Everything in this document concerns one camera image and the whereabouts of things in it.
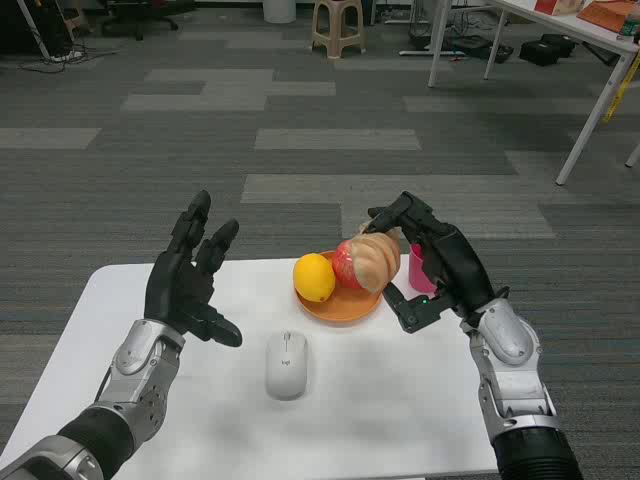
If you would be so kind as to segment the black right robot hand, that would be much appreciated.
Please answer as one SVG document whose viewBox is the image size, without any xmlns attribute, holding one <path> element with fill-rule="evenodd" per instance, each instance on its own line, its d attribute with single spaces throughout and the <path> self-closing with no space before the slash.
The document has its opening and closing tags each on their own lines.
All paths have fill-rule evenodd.
<svg viewBox="0 0 640 480">
<path fill-rule="evenodd" d="M 366 234 L 398 227 L 410 244 L 421 247 L 422 272 L 436 286 L 432 299 L 419 295 L 410 300 L 393 283 L 384 288 L 384 298 L 402 329 L 415 333 L 438 321 L 448 309 L 470 327 L 478 327 L 480 310 L 499 293 L 462 232 L 439 221 L 429 205 L 407 191 L 385 207 L 370 208 L 368 215 L 371 221 L 364 229 Z"/>
</svg>

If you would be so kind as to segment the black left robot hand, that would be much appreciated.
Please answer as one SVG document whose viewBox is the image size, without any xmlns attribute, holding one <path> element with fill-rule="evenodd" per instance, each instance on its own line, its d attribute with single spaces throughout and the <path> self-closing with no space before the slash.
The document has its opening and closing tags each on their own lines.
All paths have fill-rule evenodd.
<svg viewBox="0 0 640 480">
<path fill-rule="evenodd" d="M 211 196 L 202 190 L 178 217 L 168 247 L 157 257 L 149 276 L 144 316 L 202 341 L 239 347 L 243 341 L 239 328 L 209 304 L 214 274 L 239 232 L 239 223 L 230 219 L 207 238 L 210 207 Z"/>
</svg>

